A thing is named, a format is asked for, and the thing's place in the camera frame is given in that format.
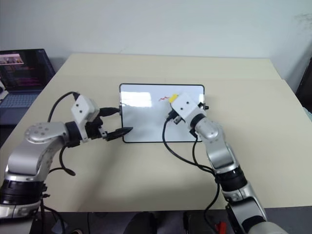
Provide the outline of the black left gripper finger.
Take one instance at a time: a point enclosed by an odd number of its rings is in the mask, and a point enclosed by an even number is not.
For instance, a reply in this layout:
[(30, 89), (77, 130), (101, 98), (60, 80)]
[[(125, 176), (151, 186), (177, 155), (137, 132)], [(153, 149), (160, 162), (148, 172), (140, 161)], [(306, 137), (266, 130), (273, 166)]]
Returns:
[(120, 113), (120, 109), (119, 108), (104, 107), (104, 108), (100, 108), (98, 115), (100, 117), (107, 117), (107, 116), (114, 115), (116, 113)]
[(111, 141), (114, 139), (118, 139), (123, 137), (124, 135), (128, 134), (133, 130), (133, 127), (122, 127), (119, 129), (116, 129), (113, 132), (106, 133), (106, 141)]

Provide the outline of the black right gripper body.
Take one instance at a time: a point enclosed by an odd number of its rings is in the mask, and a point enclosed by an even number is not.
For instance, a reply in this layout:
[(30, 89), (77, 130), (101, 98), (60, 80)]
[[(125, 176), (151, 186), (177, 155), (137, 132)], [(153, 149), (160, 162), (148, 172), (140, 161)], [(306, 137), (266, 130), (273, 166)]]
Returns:
[(171, 120), (174, 124), (178, 125), (183, 120), (183, 118), (175, 110), (171, 110), (166, 118), (166, 122)]

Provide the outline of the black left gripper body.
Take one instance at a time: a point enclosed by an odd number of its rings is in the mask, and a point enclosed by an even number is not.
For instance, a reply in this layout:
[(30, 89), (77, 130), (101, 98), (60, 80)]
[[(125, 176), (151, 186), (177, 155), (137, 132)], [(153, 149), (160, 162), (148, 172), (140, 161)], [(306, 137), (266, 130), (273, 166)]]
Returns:
[(92, 122), (87, 122), (85, 130), (89, 139), (107, 138), (107, 132), (104, 130), (103, 121), (100, 117), (96, 117)]

